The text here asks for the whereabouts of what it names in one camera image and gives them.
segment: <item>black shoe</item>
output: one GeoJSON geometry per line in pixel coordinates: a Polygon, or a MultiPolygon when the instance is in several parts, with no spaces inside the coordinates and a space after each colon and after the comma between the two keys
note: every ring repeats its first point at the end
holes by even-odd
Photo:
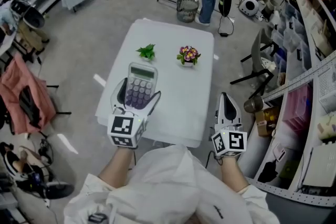
{"type": "Polygon", "coordinates": [[[44,48],[42,50],[37,50],[35,54],[40,55],[42,52],[44,52],[44,48]]]}

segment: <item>person's hand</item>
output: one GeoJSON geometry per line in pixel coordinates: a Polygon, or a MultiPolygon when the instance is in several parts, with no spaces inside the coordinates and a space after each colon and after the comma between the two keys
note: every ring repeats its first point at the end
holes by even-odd
{"type": "Polygon", "coordinates": [[[20,152],[20,158],[26,160],[28,157],[28,154],[26,151],[21,151],[20,152]]]}

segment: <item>white sleeve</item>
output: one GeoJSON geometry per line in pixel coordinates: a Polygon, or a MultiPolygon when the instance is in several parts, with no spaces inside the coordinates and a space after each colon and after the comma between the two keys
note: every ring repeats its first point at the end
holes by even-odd
{"type": "Polygon", "coordinates": [[[266,193],[255,186],[247,186],[239,194],[245,199],[254,224],[280,224],[274,213],[268,210],[266,193]]]}
{"type": "Polygon", "coordinates": [[[113,190],[113,187],[100,178],[89,174],[80,193],[65,207],[64,223],[87,223],[89,216],[97,212],[110,216],[112,207],[107,205],[106,200],[113,190]]]}

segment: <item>tabletop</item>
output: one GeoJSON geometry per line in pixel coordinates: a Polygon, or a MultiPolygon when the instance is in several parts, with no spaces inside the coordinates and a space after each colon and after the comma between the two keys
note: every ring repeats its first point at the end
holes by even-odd
{"type": "Polygon", "coordinates": [[[143,136],[198,147],[207,116],[213,50],[214,37],[209,32],[145,19],[136,20],[110,71],[96,111],[98,122],[108,124],[108,115],[112,113],[110,97],[117,84],[128,76],[129,64],[153,65],[158,70],[155,91],[161,91],[161,98],[143,136]],[[152,62],[144,61],[136,52],[148,44],[155,44],[155,59],[152,62]],[[187,45],[195,47],[202,54],[193,67],[183,67],[176,59],[180,47],[187,45]]]}

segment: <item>calculator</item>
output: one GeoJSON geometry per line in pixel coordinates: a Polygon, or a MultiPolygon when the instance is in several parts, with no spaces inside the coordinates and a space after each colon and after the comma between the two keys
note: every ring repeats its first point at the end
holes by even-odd
{"type": "Polygon", "coordinates": [[[128,68],[125,105],[143,109],[155,93],[158,71],[155,67],[132,62],[128,68]]]}

